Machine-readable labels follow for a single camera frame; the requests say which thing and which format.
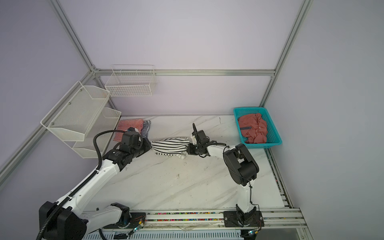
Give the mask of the black white striped tank top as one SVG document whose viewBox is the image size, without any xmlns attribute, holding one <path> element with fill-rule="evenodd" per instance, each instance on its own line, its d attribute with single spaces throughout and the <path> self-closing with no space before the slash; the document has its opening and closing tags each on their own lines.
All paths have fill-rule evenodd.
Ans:
<svg viewBox="0 0 384 240">
<path fill-rule="evenodd" d="M 152 150 L 156 155 L 178 157 L 184 159 L 187 155 L 190 140 L 188 138 L 167 138 L 151 142 Z"/>
</svg>

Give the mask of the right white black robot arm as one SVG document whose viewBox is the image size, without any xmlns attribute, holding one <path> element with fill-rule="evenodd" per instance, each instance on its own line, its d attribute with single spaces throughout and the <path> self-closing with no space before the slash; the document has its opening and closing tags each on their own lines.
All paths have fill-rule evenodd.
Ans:
<svg viewBox="0 0 384 240">
<path fill-rule="evenodd" d="M 248 226 L 257 220 L 257 204 L 252 202 L 252 183 L 257 178 L 260 168 L 244 144 L 229 146 L 225 143 L 211 141 L 203 130 L 197 130 L 193 124 L 192 142 L 188 145 L 189 155 L 216 157 L 224 161 L 233 181 L 238 184 L 238 201 L 236 218 L 241 226 Z"/>
</svg>

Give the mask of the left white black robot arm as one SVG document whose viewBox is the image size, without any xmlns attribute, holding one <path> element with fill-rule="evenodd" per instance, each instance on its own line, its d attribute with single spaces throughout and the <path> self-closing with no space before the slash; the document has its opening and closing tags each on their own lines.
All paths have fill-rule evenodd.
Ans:
<svg viewBox="0 0 384 240">
<path fill-rule="evenodd" d="M 40 231 L 38 240 L 81 240 L 94 231 L 101 232 L 103 227 L 115 225 L 118 228 L 140 229 L 145 215 L 133 218 L 130 208 L 112 203 L 102 210 L 85 212 L 88 203 L 114 176 L 120 173 L 134 158 L 138 158 L 151 149 L 151 142 L 134 129 L 124 132 L 121 142 L 104 156 L 97 144 L 98 137 L 111 133 L 110 130 L 98 133 L 93 144 L 98 155 L 97 167 L 56 202 L 46 202 L 39 209 Z"/>
</svg>

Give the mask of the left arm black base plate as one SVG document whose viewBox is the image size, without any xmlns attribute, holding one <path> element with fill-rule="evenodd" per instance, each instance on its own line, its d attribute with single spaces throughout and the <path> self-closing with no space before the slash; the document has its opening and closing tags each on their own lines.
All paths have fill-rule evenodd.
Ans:
<svg viewBox="0 0 384 240">
<path fill-rule="evenodd" d="M 134 229 L 139 225 L 139 222 L 142 221 L 145 222 L 146 219 L 146 213 L 144 212 L 138 212 L 138 213 L 130 213 L 131 218 L 128 223 L 116 223 L 107 225 L 104 227 L 104 229 Z"/>
</svg>

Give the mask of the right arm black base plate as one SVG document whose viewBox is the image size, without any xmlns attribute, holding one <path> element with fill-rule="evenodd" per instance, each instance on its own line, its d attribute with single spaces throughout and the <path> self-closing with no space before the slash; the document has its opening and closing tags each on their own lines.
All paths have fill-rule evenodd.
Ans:
<svg viewBox="0 0 384 240">
<path fill-rule="evenodd" d="M 248 213 L 241 211 L 225 211 L 224 224 L 225 227 L 264 227 L 264 217 L 261 211 L 252 210 Z"/>
</svg>

